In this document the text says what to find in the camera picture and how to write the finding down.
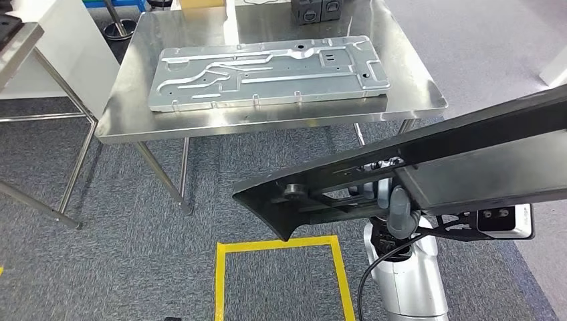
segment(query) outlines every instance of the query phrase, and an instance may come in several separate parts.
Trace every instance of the black cable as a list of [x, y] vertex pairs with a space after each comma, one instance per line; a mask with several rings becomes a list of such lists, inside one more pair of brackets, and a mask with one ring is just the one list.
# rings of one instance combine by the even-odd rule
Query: black cable
[[403, 244], [403, 245], [396, 247], [392, 251], [389, 251], [388, 253], [377, 258], [376, 261], [372, 262], [372, 264], [370, 264], [369, 267], [364, 271], [362, 278], [360, 279], [360, 283], [358, 284], [358, 293], [356, 294], [356, 299], [357, 299], [356, 307], [358, 308], [358, 319], [360, 321], [364, 321], [364, 317], [362, 316], [362, 289], [364, 289], [364, 283], [366, 282], [366, 279], [368, 279], [368, 276], [370, 275], [370, 273], [372, 273], [372, 270], [378, 264], [380, 264], [380, 262], [382, 262], [385, 259], [393, 256], [394, 254], [398, 253], [399, 251], [405, 249], [406, 247], [412, 245], [413, 243], [419, 241], [420, 239], [422, 239], [426, 236], [427, 236], [427, 234], [421, 234], [418, 237], [409, 240], [406, 244]]

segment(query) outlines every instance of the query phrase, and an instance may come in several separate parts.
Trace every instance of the stainless steel table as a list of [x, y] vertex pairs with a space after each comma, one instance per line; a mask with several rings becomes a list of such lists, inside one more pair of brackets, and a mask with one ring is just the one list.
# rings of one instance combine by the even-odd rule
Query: stainless steel table
[[[296, 25], [290, 4], [158, 11], [138, 22], [96, 136], [106, 144], [134, 142], [175, 200], [185, 209], [185, 171], [191, 136], [232, 134], [274, 128], [315, 127], [357, 122], [434, 117], [447, 107], [443, 95], [383, 0], [346, 1], [341, 19]], [[367, 35], [373, 42], [391, 89], [386, 96], [353, 100], [213, 108], [154, 113], [147, 98], [160, 52], [168, 47], [231, 45], [291, 39]], [[145, 140], [185, 138], [181, 193], [162, 171]]]
[[35, 209], [40, 213], [46, 214], [53, 217], [56, 221], [60, 221], [63, 224], [80, 229], [82, 224], [76, 222], [69, 217], [64, 215], [67, 205], [73, 193], [77, 177], [83, 166], [88, 147], [94, 135], [94, 131], [97, 125], [97, 120], [94, 118], [81, 98], [73, 91], [69, 84], [63, 79], [63, 77], [58, 73], [58, 71], [50, 64], [50, 62], [43, 56], [43, 54], [37, 50], [35, 44], [39, 41], [43, 35], [43, 29], [37, 23], [26, 23], [24, 26], [14, 35], [10, 42], [0, 51], [0, 90], [8, 83], [8, 81], [16, 73], [20, 65], [25, 61], [28, 55], [33, 54], [38, 62], [43, 66], [43, 68], [50, 74], [50, 76], [57, 82], [62, 90], [69, 96], [69, 99], [75, 104], [78, 112], [66, 112], [59, 114], [40, 114], [40, 115], [27, 115], [27, 116], [11, 116], [11, 117], [0, 117], [0, 124], [7, 122], [29, 122], [37, 120], [53, 120], [53, 119], [66, 119], [66, 118], [77, 118], [84, 117], [90, 124], [90, 129], [83, 141], [81, 150], [75, 162], [75, 167], [71, 173], [71, 177], [65, 188], [63, 198], [58, 209], [52, 209], [45, 203], [38, 201], [37, 199], [29, 196], [28, 194], [20, 191], [14, 186], [0, 180], [0, 193], [9, 195], [22, 203], [25, 203]]

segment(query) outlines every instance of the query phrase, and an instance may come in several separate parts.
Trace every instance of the yellow square marking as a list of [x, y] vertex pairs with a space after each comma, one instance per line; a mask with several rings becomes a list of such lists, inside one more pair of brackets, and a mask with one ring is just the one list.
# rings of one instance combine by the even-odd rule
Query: yellow square marking
[[340, 253], [338, 237], [336, 235], [302, 237], [290, 239], [287, 242], [258, 241], [245, 243], [222, 244], [217, 243], [217, 267], [215, 272], [215, 321], [223, 321], [225, 317], [225, 258], [227, 253], [261, 251], [265, 249], [289, 249], [292, 247], [330, 245], [333, 254], [333, 262], [337, 274], [338, 289], [342, 301], [342, 309], [345, 321], [356, 321], [348, 281], [344, 271], [344, 262]]

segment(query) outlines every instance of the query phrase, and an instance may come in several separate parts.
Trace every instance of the black box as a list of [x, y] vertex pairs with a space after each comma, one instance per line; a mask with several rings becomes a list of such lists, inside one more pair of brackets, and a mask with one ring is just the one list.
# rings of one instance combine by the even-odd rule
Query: black box
[[322, 0], [292, 0], [292, 15], [300, 25], [321, 21]]
[[323, 0], [321, 5], [321, 21], [340, 19], [343, 3], [343, 0]]

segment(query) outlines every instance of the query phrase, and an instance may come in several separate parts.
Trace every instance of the aluminum plate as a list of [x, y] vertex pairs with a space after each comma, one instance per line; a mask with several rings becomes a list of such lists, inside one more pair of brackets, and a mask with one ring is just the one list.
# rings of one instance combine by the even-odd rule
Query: aluminum plate
[[385, 94], [390, 83], [366, 36], [167, 48], [148, 105], [201, 110]]

